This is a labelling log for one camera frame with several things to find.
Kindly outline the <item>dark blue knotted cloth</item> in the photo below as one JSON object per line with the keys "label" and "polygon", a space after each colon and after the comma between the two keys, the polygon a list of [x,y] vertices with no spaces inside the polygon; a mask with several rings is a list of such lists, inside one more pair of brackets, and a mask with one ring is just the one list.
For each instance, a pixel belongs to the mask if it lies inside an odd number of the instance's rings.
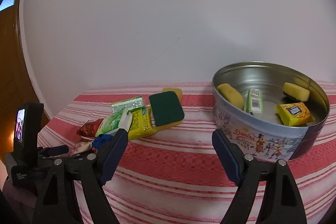
{"label": "dark blue knotted cloth", "polygon": [[99,150],[105,143],[108,143],[112,140],[112,135],[109,134],[100,134],[95,137],[92,142],[92,147],[96,150]]}

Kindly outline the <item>yellow sponge green scourer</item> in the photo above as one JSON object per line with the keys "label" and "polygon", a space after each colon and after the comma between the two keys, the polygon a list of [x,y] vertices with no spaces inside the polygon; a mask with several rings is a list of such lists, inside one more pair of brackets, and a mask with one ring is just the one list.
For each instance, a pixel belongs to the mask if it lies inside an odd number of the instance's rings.
{"label": "yellow sponge green scourer", "polygon": [[306,102],[309,100],[310,91],[299,85],[293,83],[284,83],[282,92],[290,98],[299,102]]}

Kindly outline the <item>white wrapped candy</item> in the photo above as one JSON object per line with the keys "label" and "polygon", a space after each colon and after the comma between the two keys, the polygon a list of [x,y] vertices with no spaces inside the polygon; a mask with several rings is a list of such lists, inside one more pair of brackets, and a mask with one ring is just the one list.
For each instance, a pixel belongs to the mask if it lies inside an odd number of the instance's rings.
{"label": "white wrapped candy", "polygon": [[85,151],[89,151],[92,148],[93,139],[81,139],[68,151],[68,156],[77,155]]}

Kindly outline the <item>red foil snack packet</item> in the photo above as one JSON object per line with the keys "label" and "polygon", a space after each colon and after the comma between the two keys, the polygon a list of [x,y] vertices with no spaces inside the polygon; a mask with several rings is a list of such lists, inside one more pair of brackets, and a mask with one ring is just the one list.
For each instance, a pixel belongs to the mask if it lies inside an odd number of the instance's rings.
{"label": "red foil snack packet", "polygon": [[85,122],[76,132],[77,135],[85,138],[94,138],[103,118]]}

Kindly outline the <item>yellow orange snack packet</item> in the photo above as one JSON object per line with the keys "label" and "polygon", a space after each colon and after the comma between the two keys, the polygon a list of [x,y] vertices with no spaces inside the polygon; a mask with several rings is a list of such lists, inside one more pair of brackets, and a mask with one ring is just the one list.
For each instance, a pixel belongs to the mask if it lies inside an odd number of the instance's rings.
{"label": "yellow orange snack packet", "polygon": [[303,102],[280,104],[274,109],[285,126],[296,127],[315,121]]}

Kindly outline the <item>round metal cookie tin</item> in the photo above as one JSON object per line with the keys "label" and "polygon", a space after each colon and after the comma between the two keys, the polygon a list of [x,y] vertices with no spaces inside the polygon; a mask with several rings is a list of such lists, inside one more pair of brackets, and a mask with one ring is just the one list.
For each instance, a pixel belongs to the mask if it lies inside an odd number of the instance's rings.
{"label": "round metal cookie tin", "polygon": [[[259,160],[294,160],[313,147],[330,112],[330,103],[323,89],[310,77],[294,69],[264,62],[243,62],[227,65],[213,76],[214,121],[228,139],[247,154]],[[297,127],[283,125],[275,107],[289,103],[282,92],[284,83],[293,83],[310,91],[305,106],[314,121]],[[218,91],[229,84],[244,99],[251,89],[262,96],[262,113],[250,114],[235,107]]]}

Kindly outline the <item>green tissue pack large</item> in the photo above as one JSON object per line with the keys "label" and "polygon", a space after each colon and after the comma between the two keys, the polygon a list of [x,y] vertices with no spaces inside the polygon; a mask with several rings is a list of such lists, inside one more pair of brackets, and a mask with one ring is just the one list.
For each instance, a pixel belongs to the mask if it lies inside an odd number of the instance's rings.
{"label": "green tissue pack large", "polygon": [[129,131],[132,122],[132,113],[128,109],[121,109],[104,118],[96,131],[95,137],[101,134],[114,136],[119,129]]}

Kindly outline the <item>red white striped cloth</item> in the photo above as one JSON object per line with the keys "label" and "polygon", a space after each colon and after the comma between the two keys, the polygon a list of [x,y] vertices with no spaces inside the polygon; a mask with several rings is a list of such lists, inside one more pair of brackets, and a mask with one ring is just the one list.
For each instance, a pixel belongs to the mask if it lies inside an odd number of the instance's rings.
{"label": "red white striped cloth", "polygon": [[[335,84],[320,82],[330,115],[312,149],[289,163],[307,221],[318,223],[335,199]],[[92,89],[80,94],[41,130],[38,145],[69,147],[86,121],[104,118],[112,102],[150,95],[161,84]],[[181,83],[184,121],[151,137],[131,141],[113,179],[104,186],[121,223],[219,223],[232,201],[232,184],[213,149],[213,89]]]}

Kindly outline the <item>green white tissue pack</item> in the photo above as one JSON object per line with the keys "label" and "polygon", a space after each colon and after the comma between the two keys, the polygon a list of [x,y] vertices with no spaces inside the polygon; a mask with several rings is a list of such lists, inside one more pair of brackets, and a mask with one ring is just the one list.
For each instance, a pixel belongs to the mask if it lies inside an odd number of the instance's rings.
{"label": "green white tissue pack", "polygon": [[263,99],[260,89],[248,91],[244,111],[259,119],[263,117]]}

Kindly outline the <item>yellow snack bag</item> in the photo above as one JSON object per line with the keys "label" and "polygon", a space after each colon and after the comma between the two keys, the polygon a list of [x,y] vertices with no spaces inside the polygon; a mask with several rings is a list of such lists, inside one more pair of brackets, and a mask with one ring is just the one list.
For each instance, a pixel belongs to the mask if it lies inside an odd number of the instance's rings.
{"label": "yellow snack bag", "polygon": [[151,107],[143,107],[131,114],[132,122],[128,131],[128,140],[146,138],[157,133],[152,123]]}

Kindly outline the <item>silver green foil packet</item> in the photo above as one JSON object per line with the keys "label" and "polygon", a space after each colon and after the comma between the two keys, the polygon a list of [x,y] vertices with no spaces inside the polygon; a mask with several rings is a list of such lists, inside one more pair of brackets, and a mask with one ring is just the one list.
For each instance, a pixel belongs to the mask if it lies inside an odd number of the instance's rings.
{"label": "silver green foil packet", "polygon": [[127,109],[128,111],[138,110],[144,106],[145,104],[143,102],[143,98],[141,96],[137,96],[111,103],[111,110],[114,114],[116,112],[123,111],[124,109]]}

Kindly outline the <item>yellow green sponge on cloth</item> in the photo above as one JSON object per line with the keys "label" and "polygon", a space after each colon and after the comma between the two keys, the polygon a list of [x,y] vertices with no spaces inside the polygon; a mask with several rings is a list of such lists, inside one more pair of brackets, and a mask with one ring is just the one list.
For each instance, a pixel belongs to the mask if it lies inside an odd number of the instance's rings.
{"label": "yellow green sponge on cloth", "polygon": [[185,114],[176,92],[168,90],[153,94],[149,102],[157,131],[167,130],[183,122]]}

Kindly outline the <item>small yellow sponge behind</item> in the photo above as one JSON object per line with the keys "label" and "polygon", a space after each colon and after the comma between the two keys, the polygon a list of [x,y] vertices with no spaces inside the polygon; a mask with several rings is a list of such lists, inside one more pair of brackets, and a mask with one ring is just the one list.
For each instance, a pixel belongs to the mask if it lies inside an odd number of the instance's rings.
{"label": "small yellow sponge behind", "polygon": [[182,89],[180,88],[165,87],[162,89],[162,92],[175,92],[179,101],[181,101],[183,98],[183,92],[182,92]]}

